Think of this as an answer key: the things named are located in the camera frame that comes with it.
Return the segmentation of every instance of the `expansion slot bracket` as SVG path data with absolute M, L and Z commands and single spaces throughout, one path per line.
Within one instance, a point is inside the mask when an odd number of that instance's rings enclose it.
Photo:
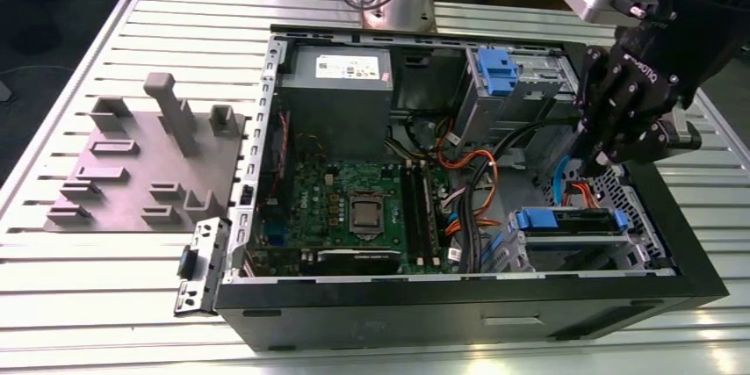
M 179 258 L 175 316 L 218 315 L 214 310 L 222 280 L 231 223 L 215 217 L 196 224 L 192 241 Z

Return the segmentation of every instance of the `power supply label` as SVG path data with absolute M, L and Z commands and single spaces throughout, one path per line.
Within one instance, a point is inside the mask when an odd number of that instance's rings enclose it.
M 335 79 L 381 79 L 378 57 L 322 55 L 315 60 L 315 77 Z

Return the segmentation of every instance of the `aluminum extrusion table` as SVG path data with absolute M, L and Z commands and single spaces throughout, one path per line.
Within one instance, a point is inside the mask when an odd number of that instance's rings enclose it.
M 610 28 L 565 12 L 438 4 L 437 16 L 441 32 L 611 43 Z M 689 118 L 704 147 L 661 162 L 659 171 L 732 296 L 597 341 L 256 355 L 220 318 L 172 317 L 191 234 L 46 233 L 44 214 L 94 128 L 86 112 L 96 98 L 124 96 L 131 110 L 156 111 L 140 87 L 148 72 L 164 71 L 194 112 L 219 103 L 252 115 L 274 23 L 355 27 L 359 19 L 339 0 L 118 2 L 0 191 L 0 371 L 750 371 L 750 158 L 702 94 Z

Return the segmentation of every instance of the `motherboard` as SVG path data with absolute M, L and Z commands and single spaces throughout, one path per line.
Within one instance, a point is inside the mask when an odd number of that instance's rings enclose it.
M 255 271 L 299 276 L 329 259 L 367 262 L 375 272 L 374 263 L 405 274 L 450 271 L 437 213 L 446 189 L 446 171 L 425 162 L 298 163 L 289 219 L 264 222 L 268 246 L 251 252 Z

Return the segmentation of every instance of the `floor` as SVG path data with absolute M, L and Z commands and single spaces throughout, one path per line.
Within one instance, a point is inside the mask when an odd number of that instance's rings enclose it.
M 70 77 L 64 69 L 26 69 L 6 75 L 4 69 L 30 65 L 74 69 L 116 1 L 60 0 L 48 4 L 62 29 L 63 43 L 44 54 L 22 55 L 6 43 L 0 44 L 0 81 L 15 93 L 15 101 L 0 105 L 0 183 L 14 169 Z M 441 1 L 473 3 L 473 0 Z M 7 5 L 8 2 L 0 0 L 0 16 L 14 16 L 8 9 L 4 11 Z M 750 87 L 744 78 L 748 70 L 750 62 L 733 61 L 725 72 L 708 83 L 709 96 L 745 143 L 750 141 L 750 120 L 746 119 L 750 101 L 745 101 L 745 98 L 750 100 Z

